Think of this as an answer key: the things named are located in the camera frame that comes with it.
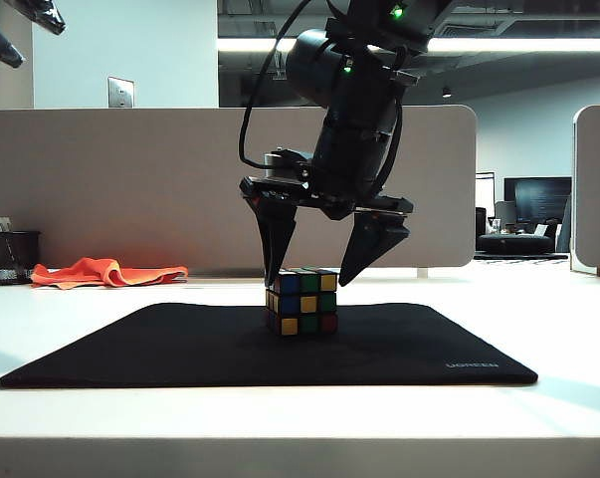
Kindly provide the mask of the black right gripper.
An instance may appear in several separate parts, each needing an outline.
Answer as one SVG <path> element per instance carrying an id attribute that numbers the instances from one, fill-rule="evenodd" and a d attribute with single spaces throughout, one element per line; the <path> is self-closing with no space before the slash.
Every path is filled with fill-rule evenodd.
<path id="1" fill-rule="evenodd" d="M 340 265 L 340 286 L 409 236 L 404 221 L 414 205 L 381 193 L 396 160 L 401 117 L 371 127 L 338 124 L 327 117 L 314 152 L 278 149 L 268 164 L 252 162 L 245 155 L 249 122 L 243 118 L 240 127 L 240 159 L 269 175 L 243 178 L 240 190 L 258 222 L 267 286 L 279 275 L 299 206 L 319 209 L 333 220 L 355 211 Z"/>

